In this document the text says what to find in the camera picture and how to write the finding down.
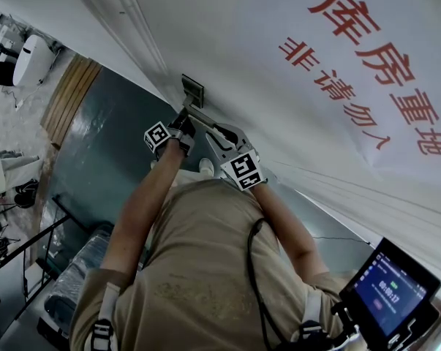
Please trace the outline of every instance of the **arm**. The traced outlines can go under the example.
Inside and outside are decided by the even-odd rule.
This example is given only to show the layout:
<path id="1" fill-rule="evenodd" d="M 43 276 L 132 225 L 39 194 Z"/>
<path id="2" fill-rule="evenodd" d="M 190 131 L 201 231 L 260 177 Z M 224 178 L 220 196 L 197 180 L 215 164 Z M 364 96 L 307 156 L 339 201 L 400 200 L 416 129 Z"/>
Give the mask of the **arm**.
<path id="1" fill-rule="evenodd" d="M 100 268 L 135 275 L 148 232 L 183 158 L 184 152 L 179 148 L 179 142 L 170 139 L 160 161 L 126 201 Z"/>
<path id="2" fill-rule="evenodd" d="M 251 188 L 264 214 L 274 228 L 280 243 L 304 282 L 316 274 L 328 272 L 309 231 L 267 184 Z"/>

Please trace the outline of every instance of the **white banner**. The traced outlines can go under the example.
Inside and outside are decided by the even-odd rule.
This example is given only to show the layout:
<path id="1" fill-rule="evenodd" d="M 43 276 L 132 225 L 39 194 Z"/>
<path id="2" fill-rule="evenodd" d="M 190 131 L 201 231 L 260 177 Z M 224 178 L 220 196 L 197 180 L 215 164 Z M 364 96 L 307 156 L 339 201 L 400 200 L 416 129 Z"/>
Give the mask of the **white banner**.
<path id="1" fill-rule="evenodd" d="M 246 0 L 242 61 L 312 101 L 376 170 L 441 185 L 441 20 L 432 0 Z"/>

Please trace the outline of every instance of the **shoulder strap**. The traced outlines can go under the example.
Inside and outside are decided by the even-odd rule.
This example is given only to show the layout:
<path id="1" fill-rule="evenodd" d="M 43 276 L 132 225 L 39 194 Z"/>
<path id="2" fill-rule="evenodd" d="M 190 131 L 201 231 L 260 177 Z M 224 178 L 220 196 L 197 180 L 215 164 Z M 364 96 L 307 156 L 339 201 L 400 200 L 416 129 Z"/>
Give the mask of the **shoulder strap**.
<path id="1" fill-rule="evenodd" d="M 306 297 L 305 312 L 299 330 L 292 334 L 291 342 L 297 342 L 299 338 L 307 339 L 312 334 L 321 334 L 323 329 L 320 325 L 321 292 L 312 290 Z"/>
<path id="2" fill-rule="evenodd" d="M 103 295 L 98 320 L 94 323 L 84 346 L 85 351 L 118 351 L 118 339 L 111 319 L 119 297 L 119 287 L 108 282 Z"/>

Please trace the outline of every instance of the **wooden panel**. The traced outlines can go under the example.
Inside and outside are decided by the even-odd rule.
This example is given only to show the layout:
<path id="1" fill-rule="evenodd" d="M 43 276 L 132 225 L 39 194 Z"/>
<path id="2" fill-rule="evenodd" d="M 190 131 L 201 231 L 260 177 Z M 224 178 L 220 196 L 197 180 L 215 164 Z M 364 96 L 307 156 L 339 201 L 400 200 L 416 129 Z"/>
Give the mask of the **wooden panel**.
<path id="1" fill-rule="evenodd" d="M 56 130 L 56 127 L 58 126 L 59 121 L 61 119 L 62 113 L 64 112 L 64 109 L 67 103 L 69 102 L 72 93 L 77 87 L 77 84 L 82 78 L 83 73 L 87 70 L 88 66 L 90 65 L 90 61 L 91 60 L 87 58 L 81 59 L 79 65 L 77 66 L 71 78 L 69 79 L 68 84 L 64 88 L 64 92 L 62 93 L 61 97 L 55 101 L 56 109 L 53 111 L 53 115 L 51 116 L 51 120 L 48 124 L 48 128 L 46 129 L 50 137 L 53 136 L 54 131 Z"/>
<path id="2" fill-rule="evenodd" d="M 98 64 L 97 62 L 93 61 L 90 67 L 88 67 L 86 73 L 83 75 L 82 79 L 80 80 L 78 87 L 75 89 L 75 93 L 71 100 L 69 101 L 69 108 L 68 113 L 63 119 L 64 122 L 61 124 L 59 129 L 56 129 L 55 135 L 53 136 L 53 143 L 61 146 L 64 137 L 66 136 L 67 130 L 69 129 L 72 120 L 74 119 L 75 114 L 77 113 L 77 110 L 87 94 L 88 89 L 90 88 L 91 84 L 94 82 L 95 77 L 98 75 L 99 71 L 101 70 L 102 66 Z"/>
<path id="3" fill-rule="evenodd" d="M 56 109 L 56 100 L 59 100 L 59 98 L 61 97 L 64 89 L 69 82 L 69 79 L 72 77 L 72 74 L 74 73 L 75 68 L 78 66 L 81 59 L 82 56 L 80 55 L 74 56 L 63 76 L 61 77 L 61 80 L 59 81 L 57 87 L 55 88 L 53 96 L 51 97 L 50 102 L 46 108 L 45 114 L 42 117 L 41 125 L 43 126 L 43 129 L 48 130 L 51 117 L 54 113 L 54 110 Z"/>
<path id="4" fill-rule="evenodd" d="M 69 95 L 69 97 L 67 97 L 66 100 L 61 103 L 61 110 L 59 111 L 59 115 L 58 113 L 56 114 L 56 127 L 53 134 L 50 136 L 52 142 L 56 142 L 56 137 L 61 131 L 62 125 L 66 121 L 66 117 L 69 114 L 69 110 L 72 107 L 75 98 L 77 97 L 79 91 L 82 89 L 82 86 L 85 83 L 84 78 L 86 79 L 86 74 L 92 67 L 92 64 L 94 64 L 94 61 L 92 60 L 88 60 L 86 63 L 82 63 L 79 69 L 75 72 L 74 77 L 72 77 L 71 82 L 69 82 L 69 84 L 73 83 L 75 85 L 73 87 L 71 86 L 71 89 L 67 94 Z"/>
<path id="5" fill-rule="evenodd" d="M 83 98 L 101 68 L 97 62 L 75 55 L 64 72 L 41 122 L 55 148 L 61 147 Z"/>

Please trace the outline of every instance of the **sneaker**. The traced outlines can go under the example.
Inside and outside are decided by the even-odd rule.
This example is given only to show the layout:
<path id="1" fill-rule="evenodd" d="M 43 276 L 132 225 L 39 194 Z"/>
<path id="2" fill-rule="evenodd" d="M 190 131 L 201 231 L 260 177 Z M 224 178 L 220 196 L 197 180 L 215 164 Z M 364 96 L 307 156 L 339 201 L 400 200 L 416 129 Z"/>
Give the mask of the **sneaker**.
<path id="1" fill-rule="evenodd" d="M 214 177 L 214 164 L 212 161 L 203 158 L 199 161 L 199 173 L 204 174 L 206 177 Z"/>

